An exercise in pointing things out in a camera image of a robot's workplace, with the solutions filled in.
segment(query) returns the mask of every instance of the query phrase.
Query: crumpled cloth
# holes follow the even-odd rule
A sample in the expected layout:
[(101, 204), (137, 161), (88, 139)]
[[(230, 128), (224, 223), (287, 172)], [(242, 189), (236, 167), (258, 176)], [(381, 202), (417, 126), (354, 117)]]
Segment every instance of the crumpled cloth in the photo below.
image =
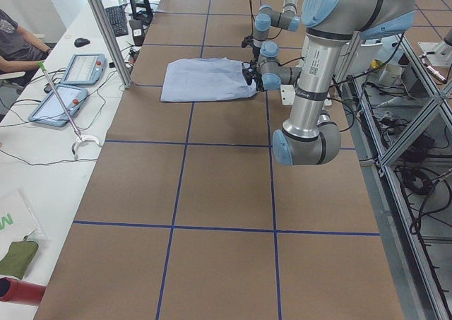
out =
[(246, 84), (240, 61), (180, 59), (168, 64), (160, 99), (165, 102), (221, 101), (254, 94), (256, 84)]

